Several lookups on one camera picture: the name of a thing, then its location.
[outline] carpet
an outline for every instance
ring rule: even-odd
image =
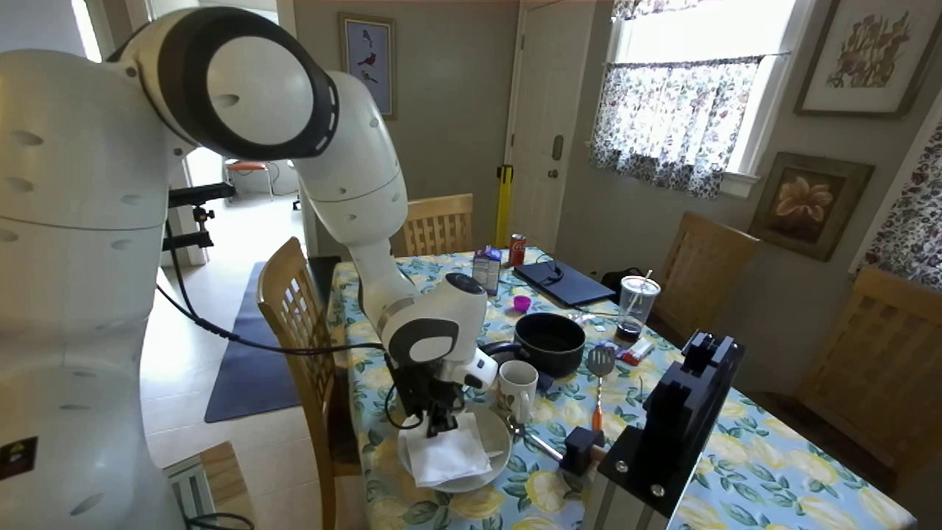
[[[277,344],[255,305],[258,271],[262,265],[250,271],[233,333],[246,342]],[[296,405],[289,363],[280,352],[228,342],[203,422],[233,422],[289,405]]]

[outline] bottle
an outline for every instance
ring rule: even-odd
[[[511,232],[505,265],[517,267],[523,265],[523,255],[527,255],[527,239],[520,232]]]

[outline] black bowl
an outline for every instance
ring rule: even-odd
[[[520,360],[546,377],[571,377],[586,349],[586,330],[565,314],[532,311],[514,323]]]

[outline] gray wall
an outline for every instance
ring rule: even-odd
[[[3,0],[0,49],[65,49],[83,52],[83,37],[68,0]]]
[[[495,232],[514,2],[295,2],[295,27],[321,67],[337,67],[337,12],[392,18],[396,118],[389,132],[409,196],[473,192],[473,239]],[[323,229],[317,254],[345,254]]]
[[[763,192],[754,189],[749,201],[695,201],[677,192],[611,177],[587,161],[586,145],[608,37],[607,8],[608,0],[602,0],[593,18],[577,124],[579,149],[571,161],[555,249],[561,260],[586,271],[658,265],[668,254],[682,208],[713,215],[732,227],[748,227]],[[758,177],[771,167],[776,149],[867,161],[873,164],[873,174],[830,261],[814,261],[774,245],[758,248],[749,271],[732,295],[729,311],[718,323],[718,333],[732,333],[748,346],[738,379],[745,389],[794,389],[799,373],[810,369],[847,292],[847,267],[867,229],[867,220],[876,212],[942,83],[942,49],[936,43],[926,62],[930,70],[920,80],[914,102],[905,115],[794,115],[799,83],[813,62],[814,42],[824,33],[824,14],[827,2],[814,2],[805,37],[794,55],[794,73],[786,84],[783,111],[758,161]]]

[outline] lid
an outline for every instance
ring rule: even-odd
[[[658,295],[658,283],[652,283],[651,276],[621,276],[621,289],[623,292],[635,292],[640,298],[655,298]]]

